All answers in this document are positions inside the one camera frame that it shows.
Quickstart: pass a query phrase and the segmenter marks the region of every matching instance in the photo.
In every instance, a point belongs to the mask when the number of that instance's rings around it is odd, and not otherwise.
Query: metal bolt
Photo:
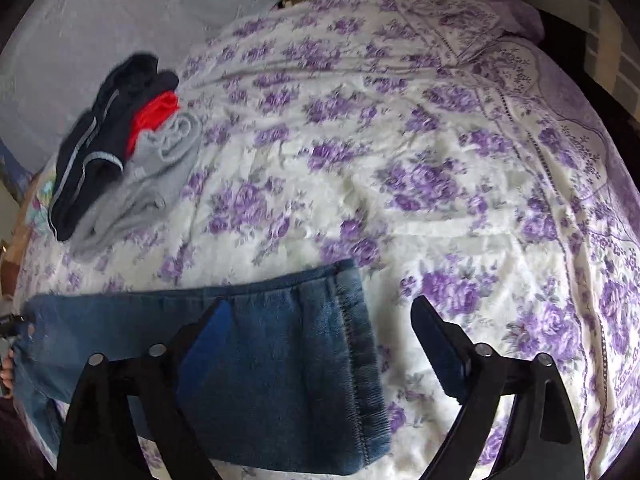
[[[554,363],[553,358],[549,354],[540,354],[538,361],[545,366],[551,366]]]
[[[487,343],[478,343],[476,345],[476,353],[481,355],[482,357],[489,357],[492,353],[494,353],[494,349],[491,348]]]
[[[94,354],[89,357],[89,364],[91,366],[97,366],[104,360],[104,355],[102,354]]]
[[[158,343],[156,345],[153,345],[149,349],[149,355],[151,357],[160,357],[165,352],[166,352],[166,346],[164,346],[162,343]]]

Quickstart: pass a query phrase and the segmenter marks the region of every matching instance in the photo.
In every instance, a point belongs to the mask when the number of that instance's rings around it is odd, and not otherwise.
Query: stitching
[[[596,441],[596,447],[593,451],[593,456],[591,457],[591,461],[589,463],[589,467],[587,469],[587,473],[591,473],[591,469],[593,468],[593,463],[600,452],[600,446],[602,445],[602,438],[604,436],[604,425],[605,418],[607,418],[607,410],[609,409],[609,391],[608,391],[608,381],[609,381],[609,359],[607,357],[607,341],[605,339],[604,330],[602,327],[602,322],[600,320],[600,316],[597,317],[598,324],[600,325],[600,349],[602,352],[602,387],[604,390],[604,400],[602,401],[602,418],[600,419],[600,428],[598,429],[598,440]]]
[[[360,437],[360,444],[362,446],[362,450],[364,452],[364,462],[365,466],[368,466],[370,463],[369,460],[369,448],[367,447],[367,442],[364,438],[364,428],[362,427],[362,416],[360,415],[360,394],[358,392],[358,385],[353,376],[353,347],[351,345],[351,336],[353,334],[353,327],[351,326],[351,317],[349,316],[347,309],[344,306],[344,294],[342,291],[342,287],[337,283],[337,280],[334,277],[336,296],[338,300],[338,307],[340,308],[340,312],[342,314],[342,322],[344,325],[344,336],[347,340],[347,346],[349,348],[349,369],[351,373],[351,387],[353,388],[353,399],[354,405],[356,408],[356,416],[358,418],[358,432]]]
[[[558,189],[556,188],[556,184],[554,183],[554,180],[551,177],[551,170],[549,169],[549,165],[546,163],[546,158],[543,155],[542,150],[540,150],[540,146],[538,145],[538,142],[536,141],[536,139],[533,138],[533,135],[531,135],[531,132],[529,130],[527,130],[527,137],[529,137],[529,140],[531,141],[534,149],[536,150],[536,155],[540,160],[540,164],[542,164],[542,168],[545,170],[546,178],[551,184],[552,189],[554,190],[556,196],[560,196],[560,193],[558,193]]]

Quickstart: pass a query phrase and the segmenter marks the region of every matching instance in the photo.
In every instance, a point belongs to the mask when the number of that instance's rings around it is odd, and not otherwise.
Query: blue jeans
[[[249,285],[33,298],[22,312],[33,326],[14,345],[14,392],[51,450],[62,434],[53,399],[71,401],[91,354],[140,356],[197,321],[214,298],[230,305],[228,333],[196,389],[178,396],[209,457],[347,475],[388,452],[374,341],[351,260]],[[151,438],[135,402],[132,415],[138,434]]]

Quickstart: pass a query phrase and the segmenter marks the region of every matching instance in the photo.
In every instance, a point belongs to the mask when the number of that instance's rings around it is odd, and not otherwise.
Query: floral bedspread
[[[351,257],[393,434],[355,478],[419,478],[458,411],[412,332],[419,294],[501,354],[555,358],[598,478],[640,418],[640,200],[541,35],[517,0],[316,0],[233,23],[179,72],[204,135],[171,216],[89,265],[35,237],[17,303],[256,282]]]

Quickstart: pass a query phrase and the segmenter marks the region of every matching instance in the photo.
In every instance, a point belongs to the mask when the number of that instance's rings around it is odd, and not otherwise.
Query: folded clothes
[[[360,274],[352,260],[268,282],[95,296],[36,296],[14,345],[16,401],[58,453],[54,401],[70,402],[87,359],[138,357],[216,298],[228,330],[178,405],[213,459],[352,474],[389,451],[390,431]],[[178,377],[178,393],[182,384]],[[131,399],[140,436],[151,438]]]
[[[92,108],[60,146],[49,207],[57,240],[68,240],[91,204],[122,175],[134,115],[177,86],[177,75],[158,72],[158,58],[151,54],[134,54],[111,71]]]
[[[177,111],[156,132],[143,131],[122,179],[78,222],[69,241],[74,258],[92,258],[167,215],[196,162],[201,132],[199,118],[188,110]]]
[[[125,157],[133,155],[142,130],[157,130],[178,108],[178,96],[174,92],[165,92],[149,101],[133,116]]]

